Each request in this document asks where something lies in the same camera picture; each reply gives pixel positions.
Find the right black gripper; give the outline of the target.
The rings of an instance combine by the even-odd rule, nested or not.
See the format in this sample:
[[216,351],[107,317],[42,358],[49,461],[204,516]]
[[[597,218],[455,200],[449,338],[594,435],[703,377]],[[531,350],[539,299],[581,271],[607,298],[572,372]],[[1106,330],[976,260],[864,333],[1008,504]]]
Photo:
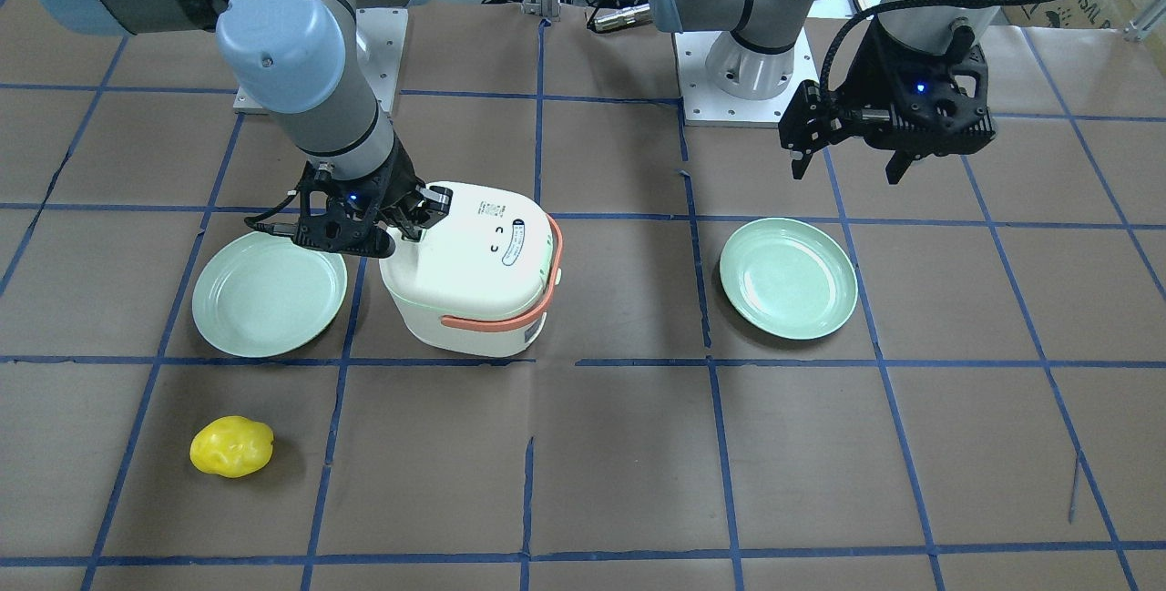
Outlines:
[[401,239],[420,242],[454,205],[454,189],[426,187],[400,140],[374,173],[339,180],[337,171],[332,163],[307,163],[285,200],[245,218],[246,226],[304,249],[386,259],[395,241],[384,223]]

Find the green plate near right arm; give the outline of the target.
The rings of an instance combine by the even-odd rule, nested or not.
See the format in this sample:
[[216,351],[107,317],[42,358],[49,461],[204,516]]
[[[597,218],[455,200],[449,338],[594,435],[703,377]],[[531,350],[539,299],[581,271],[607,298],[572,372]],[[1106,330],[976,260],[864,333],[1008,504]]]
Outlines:
[[253,231],[201,270],[191,312],[201,338],[229,356],[266,358],[312,342],[339,314],[347,268],[337,252]]

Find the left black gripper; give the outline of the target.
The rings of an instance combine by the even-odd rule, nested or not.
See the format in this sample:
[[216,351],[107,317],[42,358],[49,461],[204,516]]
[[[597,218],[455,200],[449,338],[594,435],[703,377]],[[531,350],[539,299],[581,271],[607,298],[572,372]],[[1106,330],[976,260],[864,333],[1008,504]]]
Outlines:
[[779,122],[793,178],[805,178],[821,148],[848,138],[894,150],[885,167],[890,185],[900,183],[918,155],[970,155],[986,147],[997,134],[986,105],[986,57],[971,26],[946,34],[944,52],[916,52],[873,22],[840,87],[801,82]]

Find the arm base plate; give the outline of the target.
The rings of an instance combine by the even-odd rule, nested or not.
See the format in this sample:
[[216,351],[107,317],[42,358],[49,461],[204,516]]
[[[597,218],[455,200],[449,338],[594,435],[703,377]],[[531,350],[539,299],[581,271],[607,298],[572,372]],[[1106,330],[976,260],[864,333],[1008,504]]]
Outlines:
[[[354,59],[375,94],[382,114],[387,117],[394,114],[396,80],[403,59],[408,23],[409,10],[405,7],[361,7],[354,10]],[[304,80],[292,79],[292,73],[287,71],[278,72],[273,79],[260,82],[258,96],[240,84],[233,110],[239,114],[267,115],[268,103],[279,90],[289,94],[288,98],[278,98],[279,108],[300,108],[308,98],[318,97],[326,73],[332,72],[336,66],[333,63],[307,63],[298,66],[300,71],[307,73]]]
[[683,31],[673,44],[688,126],[777,127],[800,82],[817,78],[805,31],[777,55],[749,50],[729,31]]

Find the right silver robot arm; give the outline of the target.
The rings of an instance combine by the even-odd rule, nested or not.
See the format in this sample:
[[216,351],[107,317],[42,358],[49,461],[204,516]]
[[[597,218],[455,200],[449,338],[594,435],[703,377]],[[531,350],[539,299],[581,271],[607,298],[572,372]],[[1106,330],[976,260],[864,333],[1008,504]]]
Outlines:
[[77,34],[209,31],[239,87],[305,155],[292,199],[250,228],[304,249],[389,258],[449,214],[454,192],[424,183],[361,70],[359,10],[428,0],[38,0]]

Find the green plate near left arm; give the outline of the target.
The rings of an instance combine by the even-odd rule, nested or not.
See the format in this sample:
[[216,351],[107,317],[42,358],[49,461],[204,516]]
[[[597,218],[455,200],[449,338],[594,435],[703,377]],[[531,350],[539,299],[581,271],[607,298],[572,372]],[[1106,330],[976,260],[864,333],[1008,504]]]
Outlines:
[[718,276],[750,325],[788,342],[815,342],[854,316],[857,274],[833,237],[809,223],[745,223],[721,249]]

